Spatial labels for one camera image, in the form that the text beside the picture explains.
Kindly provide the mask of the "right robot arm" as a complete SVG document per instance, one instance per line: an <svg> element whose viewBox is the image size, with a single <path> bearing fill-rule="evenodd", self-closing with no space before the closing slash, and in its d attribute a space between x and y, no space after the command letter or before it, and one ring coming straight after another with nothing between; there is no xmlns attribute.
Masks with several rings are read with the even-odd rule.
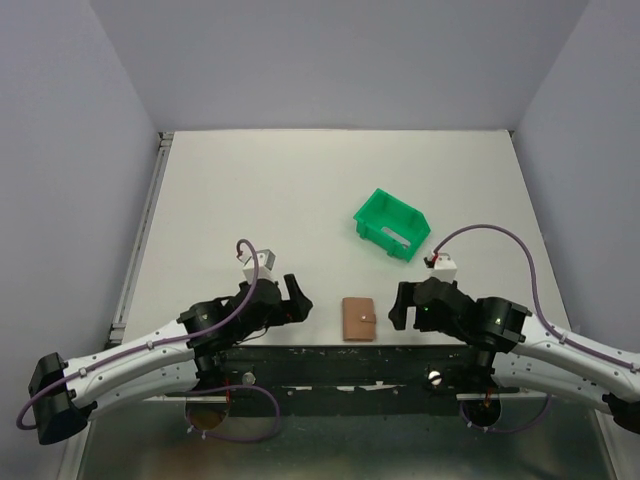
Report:
<svg viewBox="0 0 640 480"><path fill-rule="evenodd" d="M528 308L500 297L477 300L456 283L431 277L402 282L388 317L393 327L439 332L470 346L475 358L460 367L469 390L525 388L582 401L621 428L639 430L638 355L545 327Z"/></svg>

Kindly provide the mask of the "green plastic bin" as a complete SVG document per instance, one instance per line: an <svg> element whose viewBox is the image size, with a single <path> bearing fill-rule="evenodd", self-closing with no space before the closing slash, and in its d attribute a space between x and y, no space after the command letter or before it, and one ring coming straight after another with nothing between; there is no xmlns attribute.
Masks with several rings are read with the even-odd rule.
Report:
<svg viewBox="0 0 640 480"><path fill-rule="evenodd" d="M388 256L410 262L431 233L425 215L378 188L353 216L356 233Z"/></svg>

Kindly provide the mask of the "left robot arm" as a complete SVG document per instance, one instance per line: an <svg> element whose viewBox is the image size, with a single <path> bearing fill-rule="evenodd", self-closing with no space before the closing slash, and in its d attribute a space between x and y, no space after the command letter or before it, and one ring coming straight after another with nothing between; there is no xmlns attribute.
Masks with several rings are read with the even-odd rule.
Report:
<svg viewBox="0 0 640 480"><path fill-rule="evenodd" d="M33 413L38 441L64 441L129 401L192 390L212 394L222 380L214 360L219 352L257 331L302 322L312 307L294 275L282 283L260 278L110 350L68 360L45 355L36 363L25 407Z"/></svg>

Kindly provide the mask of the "tan leather card holder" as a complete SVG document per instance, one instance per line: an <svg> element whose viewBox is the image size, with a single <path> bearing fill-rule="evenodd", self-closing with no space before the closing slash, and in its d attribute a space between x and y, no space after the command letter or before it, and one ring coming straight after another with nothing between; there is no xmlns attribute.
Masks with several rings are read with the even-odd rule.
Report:
<svg viewBox="0 0 640 480"><path fill-rule="evenodd" d="M342 325L344 341L374 341L376 339L377 325L374 301L366 297L343 298Z"/></svg>

